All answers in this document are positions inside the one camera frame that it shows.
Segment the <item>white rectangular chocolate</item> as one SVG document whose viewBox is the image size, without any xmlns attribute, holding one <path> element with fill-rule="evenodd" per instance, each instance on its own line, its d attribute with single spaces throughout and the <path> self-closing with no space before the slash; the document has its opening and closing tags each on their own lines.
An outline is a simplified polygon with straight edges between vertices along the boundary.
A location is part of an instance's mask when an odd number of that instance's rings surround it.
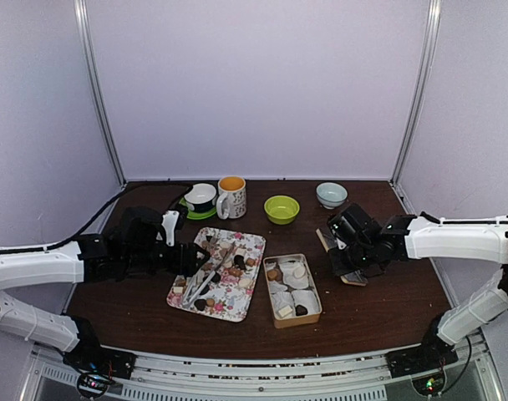
<svg viewBox="0 0 508 401">
<path fill-rule="evenodd" d="M 285 307 L 283 307 L 277 311 L 277 315 L 280 318 L 285 318 L 291 314 L 292 314 L 292 308 L 288 305 L 286 305 Z"/>
</svg>

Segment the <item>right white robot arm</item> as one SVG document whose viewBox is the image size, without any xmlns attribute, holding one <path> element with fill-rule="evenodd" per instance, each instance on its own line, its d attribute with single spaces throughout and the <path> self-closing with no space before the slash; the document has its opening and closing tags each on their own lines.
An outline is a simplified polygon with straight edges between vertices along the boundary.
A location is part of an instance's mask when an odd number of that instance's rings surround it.
<svg viewBox="0 0 508 401">
<path fill-rule="evenodd" d="M 491 261 L 500 265 L 468 300 L 439 315 L 429 326 L 415 362 L 433 368 L 467 334 L 508 311 L 508 215 L 449 220 L 420 215 L 391 217 L 380 225 L 353 203 L 328 219 L 337 245 L 329 254 L 337 275 L 393 261 L 428 258 Z"/>
</svg>

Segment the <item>metal tongs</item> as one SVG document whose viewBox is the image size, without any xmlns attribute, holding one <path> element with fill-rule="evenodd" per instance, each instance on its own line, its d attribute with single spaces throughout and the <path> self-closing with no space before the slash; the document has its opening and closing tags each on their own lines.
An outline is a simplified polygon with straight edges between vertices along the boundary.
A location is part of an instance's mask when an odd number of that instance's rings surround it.
<svg viewBox="0 0 508 401">
<path fill-rule="evenodd" d="M 210 285 L 218 270 L 227 262 L 232 261 L 236 243 L 231 241 L 228 246 L 222 246 L 224 240 L 228 240 L 226 235 L 223 235 L 221 231 L 214 232 L 206 248 L 209 254 L 208 262 L 211 264 L 211 269 L 209 271 L 202 271 L 201 274 L 197 273 L 194 276 L 194 279 L 188 286 L 188 291 L 183 296 L 181 303 L 183 308 L 190 309 L 198 296 Z"/>
</svg>

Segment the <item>bear print tin lid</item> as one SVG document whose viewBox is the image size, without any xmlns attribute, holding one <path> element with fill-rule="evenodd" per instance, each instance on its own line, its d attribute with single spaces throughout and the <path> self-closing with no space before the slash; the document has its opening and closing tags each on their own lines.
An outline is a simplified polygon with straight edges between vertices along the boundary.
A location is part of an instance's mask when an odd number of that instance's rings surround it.
<svg viewBox="0 0 508 401">
<path fill-rule="evenodd" d="M 345 285 L 365 287 L 368 284 L 368 279 L 359 269 L 353 269 L 350 266 L 337 240 L 330 233 L 322 231 L 320 228 L 316 229 L 316 235 L 324 251 L 328 254 L 333 274 Z"/>
</svg>

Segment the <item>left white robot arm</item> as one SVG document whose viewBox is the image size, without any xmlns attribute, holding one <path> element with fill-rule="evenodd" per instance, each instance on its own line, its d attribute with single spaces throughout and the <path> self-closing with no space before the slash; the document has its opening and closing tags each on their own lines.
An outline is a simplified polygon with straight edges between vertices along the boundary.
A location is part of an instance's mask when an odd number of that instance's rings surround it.
<svg viewBox="0 0 508 401">
<path fill-rule="evenodd" d="M 193 242 L 175 239 L 185 216 L 183 210 L 159 213 L 144 206 L 130 207 L 119 224 L 104 234 L 77 235 L 37 247 L 0 248 L 0 331 L 74 355 L 89 371 L 100 370 L 107 354 L 87 320 L 54 315 L 7 291 L 58 282 L 120 282 L 159 271 L 191 277 L 210 254 Z"/>
</svg>

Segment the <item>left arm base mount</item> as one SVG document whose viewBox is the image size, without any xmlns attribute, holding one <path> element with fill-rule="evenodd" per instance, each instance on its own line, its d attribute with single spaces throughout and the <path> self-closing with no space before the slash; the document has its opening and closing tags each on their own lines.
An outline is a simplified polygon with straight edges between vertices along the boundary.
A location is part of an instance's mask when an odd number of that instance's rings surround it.
<svg viewBox="0 0 508 401">
<path fill-rule="evenodd" d="M 136 355 L 134 353 L 78 344 L 71 352 L 61 352 L 63 362 L 81 373 L 96 373 L 105 378 L 130 379 Z"/>
</svg>

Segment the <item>dark heart chocolate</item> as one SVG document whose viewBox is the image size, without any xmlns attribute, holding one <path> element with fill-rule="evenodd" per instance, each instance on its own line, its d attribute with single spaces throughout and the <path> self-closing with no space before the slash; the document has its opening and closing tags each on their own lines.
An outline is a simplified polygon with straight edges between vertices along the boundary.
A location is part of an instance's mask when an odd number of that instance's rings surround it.
<svg viewBox="0 0 508 401">
<path fill-rule="evenodd" d="M 295 308 L 295 313 L 298 317 L 308 314 L 308 310 L 303 305 L 298 305 Z"/>
</svg>

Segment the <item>white round chocolate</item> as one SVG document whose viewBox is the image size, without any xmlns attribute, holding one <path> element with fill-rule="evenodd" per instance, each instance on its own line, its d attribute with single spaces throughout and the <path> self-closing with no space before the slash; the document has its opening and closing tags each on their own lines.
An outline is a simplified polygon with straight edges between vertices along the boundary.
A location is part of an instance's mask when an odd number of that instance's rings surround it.
<svg viewBox="0 0 508 401">
<path fill-rule="evenodd" d="M 306 268 L 303 267 L 303 266 L 300 266 L 300 267 L 297 267 L 292 275 L 296 278 L 296 279 L 302 279 L 304 278 L 306 275 L 307 275 L 307 271 L 306 271 Z"/>
</svg>

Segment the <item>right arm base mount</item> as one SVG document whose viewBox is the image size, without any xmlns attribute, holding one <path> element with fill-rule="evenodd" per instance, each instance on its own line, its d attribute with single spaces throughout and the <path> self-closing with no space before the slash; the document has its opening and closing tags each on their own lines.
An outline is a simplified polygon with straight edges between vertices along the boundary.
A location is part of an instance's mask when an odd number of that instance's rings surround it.
<svg viewBox="0 0 508 401">
<path fill-rule="evenodd" d="M 391 351 L 385 358 L 392 378 L 442 369 L 445 365 L 459 360 L 453 346 L 423 343 L 416 347 Z"/>
</svg>

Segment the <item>ridged caramel chocolate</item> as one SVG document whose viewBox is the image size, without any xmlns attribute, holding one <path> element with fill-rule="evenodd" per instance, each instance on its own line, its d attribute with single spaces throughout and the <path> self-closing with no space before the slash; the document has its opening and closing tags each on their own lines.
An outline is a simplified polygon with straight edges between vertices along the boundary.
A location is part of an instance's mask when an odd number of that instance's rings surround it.
<svg viewBox="0 0 508 401">
<path fill-rule="evenodd" d="M 269 281 L 280 281 L 281 273 L 277 269 L 271 269 L 267 272 L 267 279 Z"/>
</svg>

